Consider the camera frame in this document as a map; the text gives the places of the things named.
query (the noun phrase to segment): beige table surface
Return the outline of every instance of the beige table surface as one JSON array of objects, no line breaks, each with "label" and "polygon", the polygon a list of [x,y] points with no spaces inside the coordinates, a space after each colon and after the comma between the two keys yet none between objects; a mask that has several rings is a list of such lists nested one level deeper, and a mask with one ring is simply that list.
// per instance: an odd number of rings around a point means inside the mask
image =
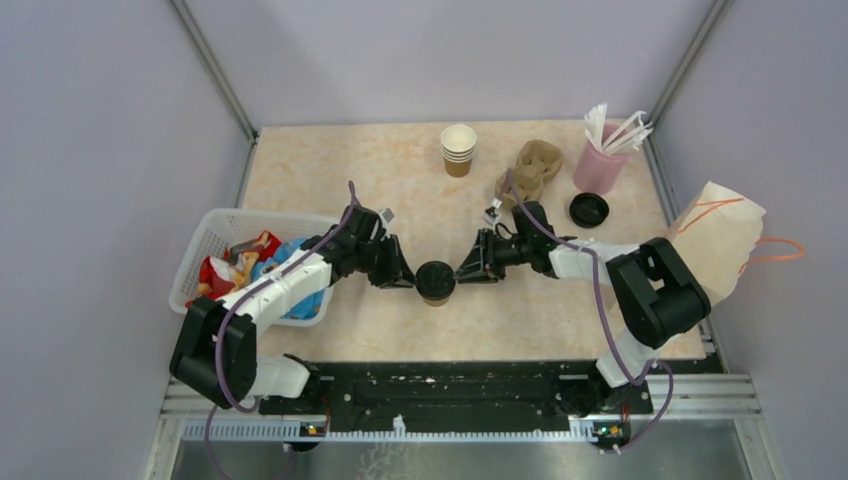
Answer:
[{"label": "beige table surface", "polygon": [[[603,225],[584,230],[571,222],[565,208],[578,193],[571,176],[586,142],[582,121],[469,123],[478,146],[464,178],[449,177],[442,165],[439,134],[447,125],[264,128],[243,207],[339,216],[350,179],[364,206],[394,211],[391,230],[413,271],[429,260],[456,268],[486,226],[481,215],[495,179],[514,164],[526,141],[539,138],[565,154],[565,165],[540,200],[558,235],[640,243],[665,230],[641,153],[605,196],[611,213]],[[554,280],[527,265],[509,267],[498,284],[458,286],[440,308],[427,306],[414,290],[379,290],[354,274],[336,284],[319,324],[272,327],[259,349],[311,361],[592,359],[607,349],[593,298],[589,282]],[[617,306],[609,317],[613,331],[620,331]],[[666,346],[663,356],[704,358],[697,329]]]}]

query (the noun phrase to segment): orange string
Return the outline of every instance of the orange string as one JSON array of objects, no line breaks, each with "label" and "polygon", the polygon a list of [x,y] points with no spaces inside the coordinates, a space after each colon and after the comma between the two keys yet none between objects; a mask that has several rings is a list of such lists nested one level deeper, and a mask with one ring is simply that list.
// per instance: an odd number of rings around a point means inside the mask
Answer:
[{"label": "orange string", "polygon": [[798,249],[798,252],[793,253],[791,255],[769,255],[765,257],[754,257],[749,259],[747,262],[743,263],[741,267],[739,267],[739,275],[742,275],[742,272],[745,271],[745,267],[750,263],[760,263],[760,262],[785,262],[786,260],[794,260],[796,258],[801,258],[806,255],[807,250],[798,242],[787,240],[785,238],[776,238],[776,237],[765,237],[757,240],[757,245],[761,243],[785,243],[787,245],[792,245],[793,247]]},{"label": "orange string", "polygon": [[716,200],[716,201],[713,201],[713,202],[701,202],[701,203],[696,203],[696,204],[695,204],[695,206],[696,206],[696,207],[705,207],[705,206],[707,206],[707,205],[712,205],[712,206],[711,206],[710,208],[708,208],[708,209],[704,210],[703,212],[701,212],[701,214],[700,214],[700,215],[698,215],[697,217],[695,217],[694,219],[692,219],[692,221],[691,221],[691,222],[689,222],[689,223],[687,223],[686,225],[684,225],[684,226],[683,226],[683,227],[682,227],[682,228],[678,231],[678,233],[683,233],[683,232],[685,232],[685,231],[686,231],[686,229],[687,229],[687,228],[689,228],[689,227],[691,227],[693,223],[695,223],[695,222],[697,222],[698,220],[702,219],[702,218],[703,218],[706,214],[708,214],[708,213],[712,212],[713,210],[716,210],[716,209],[718,209],[718,208],[720,208],[720,207],[723,207],[723,206],[725,206],[725,205],[730,205],[731,203],[741,202],[741,201],[743,201],[743,200],[745,200],[745,199],[744,199],[744,198],[731,198],[731,199],[729,199],[729,200]]}]

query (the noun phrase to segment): white paper bag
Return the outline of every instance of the white paper bag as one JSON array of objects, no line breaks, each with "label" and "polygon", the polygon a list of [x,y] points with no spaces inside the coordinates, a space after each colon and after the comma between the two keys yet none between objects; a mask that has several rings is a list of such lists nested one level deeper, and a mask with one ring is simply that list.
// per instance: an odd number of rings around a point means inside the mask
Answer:
[{"label": "white paper bag", "polygon": [[763,232],[765,213],[743,195],[709,182],[666,232],[713,307],[736,288]]}]

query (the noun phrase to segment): white wall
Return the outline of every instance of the white wall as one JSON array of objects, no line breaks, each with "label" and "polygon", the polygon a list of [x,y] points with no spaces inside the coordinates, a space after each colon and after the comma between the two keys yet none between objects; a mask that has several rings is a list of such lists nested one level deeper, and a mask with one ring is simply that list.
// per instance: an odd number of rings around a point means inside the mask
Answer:
[{"label": "white wall", "polygon": [[711,0],[191,0],[257,126],[650,109]]},{"label": "white wall", "polygon": [[714,180],[765,207],[764,235],[808,249],[748,268],[715,309],[797,479],[845,475],[846,19],[846,2],[736,2],[658,136],[681,204]]},{"label": "white wall", "polygon": [[246,144],[164,0],[1,8],[0,478],[138,478]]}]

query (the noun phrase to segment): laundry basket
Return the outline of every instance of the laundry basket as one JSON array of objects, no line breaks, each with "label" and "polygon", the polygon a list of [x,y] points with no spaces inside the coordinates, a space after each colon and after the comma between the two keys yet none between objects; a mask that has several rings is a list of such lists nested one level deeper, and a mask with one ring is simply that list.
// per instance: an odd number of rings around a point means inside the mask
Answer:
[{"label": "laundry basket", "polygon": [[[231,245],[256,238],[263,230],[268,230],[281,242],[296,238],[309,238],[323,235],[334,224],[335,217],[306,215],[300,213],[278,213],[260,210],[242,210],[238,208],[217,208],[203,216],[200,226],[191,237],[183,261],[177,270],[168,303],[171,310],[185,315],[186,302],[197,297],[197,274],[200,264],[207,256],[220,257]],[[321,308],[315,317],[305,320],[281,318],[277,325],[309,327],[320,322],[327,313],[327,304],[333,296],[333,287],[324,290]]]}]

